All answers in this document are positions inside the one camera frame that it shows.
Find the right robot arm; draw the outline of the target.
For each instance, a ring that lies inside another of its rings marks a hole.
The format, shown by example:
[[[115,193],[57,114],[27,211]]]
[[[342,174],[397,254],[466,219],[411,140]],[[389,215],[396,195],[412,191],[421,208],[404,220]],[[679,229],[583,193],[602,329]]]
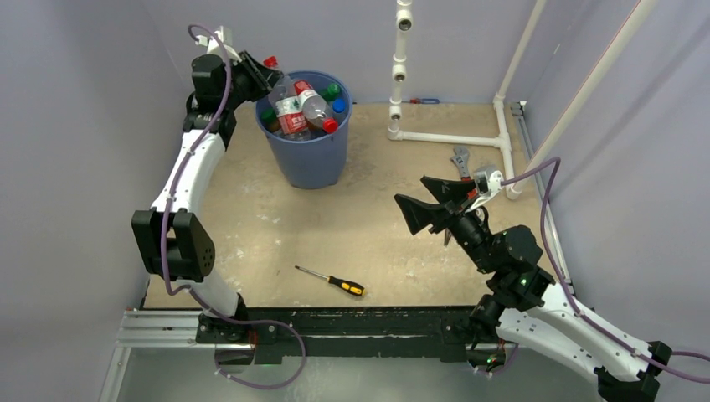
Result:
[[[501,172],[462,181],[424,176],[421,182],[435,203],[394,197],[410,233],[450,232],[477,270],[490,277],[490,293],[470,319],[476,338],[507,338],[577,369],[590,376],[605,401],[656,399],[671,348],[635,338],[577,301],[563,280],[539,266],[548,246],[538,244],[529,227],[491,231],[485,205],[507,185]]]

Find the green plastic bottle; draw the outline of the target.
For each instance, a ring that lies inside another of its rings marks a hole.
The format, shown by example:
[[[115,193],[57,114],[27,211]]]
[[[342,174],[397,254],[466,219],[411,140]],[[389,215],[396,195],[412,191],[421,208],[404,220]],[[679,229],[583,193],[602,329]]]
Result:
[[[326,101],[333,102],[342,96],[342,88],[339,84],[332,82],[328,84],[324,89],[319,90],[318,94]]]

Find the red cap clear bottle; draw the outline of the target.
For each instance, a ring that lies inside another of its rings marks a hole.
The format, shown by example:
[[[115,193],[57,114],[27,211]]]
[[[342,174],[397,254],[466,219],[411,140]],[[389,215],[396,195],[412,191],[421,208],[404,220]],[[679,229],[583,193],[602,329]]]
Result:
[[[263,65],[281,72],[281,77],[273,84],[268,99],[280,123],[282,137],[293,142],[311,140],[311,132],[291,77],[281,70],[275,56],[265,59]]]

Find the red label clear bottle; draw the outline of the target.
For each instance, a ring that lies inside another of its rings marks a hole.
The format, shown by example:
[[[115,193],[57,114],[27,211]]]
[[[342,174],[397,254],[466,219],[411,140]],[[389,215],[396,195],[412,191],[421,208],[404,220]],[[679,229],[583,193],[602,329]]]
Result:
[[[301,112],[306,120],[326,134],[334,133],[338,128],[338,123],[327,101],[305,80],[297,80],[294,83],[294,88]]]

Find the green cap tea bottle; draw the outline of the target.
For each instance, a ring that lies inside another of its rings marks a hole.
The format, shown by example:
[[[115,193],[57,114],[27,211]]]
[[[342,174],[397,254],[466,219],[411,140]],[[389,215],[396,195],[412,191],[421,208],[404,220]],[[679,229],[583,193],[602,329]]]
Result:
[[[260,113],[260,121],[263,127],[270,133],[276,133],[280,130],[279,119],[272,108],[264,109]]]

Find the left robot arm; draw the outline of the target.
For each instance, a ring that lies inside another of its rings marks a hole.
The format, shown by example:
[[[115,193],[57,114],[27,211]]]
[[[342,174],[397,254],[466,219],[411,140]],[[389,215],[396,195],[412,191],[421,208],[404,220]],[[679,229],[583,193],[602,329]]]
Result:
[[[247,337],[250,320],[243,297],[214,269],[215,245],[198,212],[237,126],[235,110],[264,99],[282,76],[274,56],[258,62],[243,51],[228,60],[216,54],[194,59],[177,160],[152,206],[131,218],[146,271],[160,277],[171,296],[187,291],[206,316],[218,318],[218,333],[231,343]]]

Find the small Pepsi bottle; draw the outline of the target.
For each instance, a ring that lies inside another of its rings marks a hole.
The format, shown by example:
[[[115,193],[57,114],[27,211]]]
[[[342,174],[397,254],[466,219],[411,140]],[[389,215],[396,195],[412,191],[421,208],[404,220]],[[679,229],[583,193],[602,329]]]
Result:
[[[338,124],[342,124],[347,116],[347,102],[343,98],[336,98],[331,103],[334,119]]]

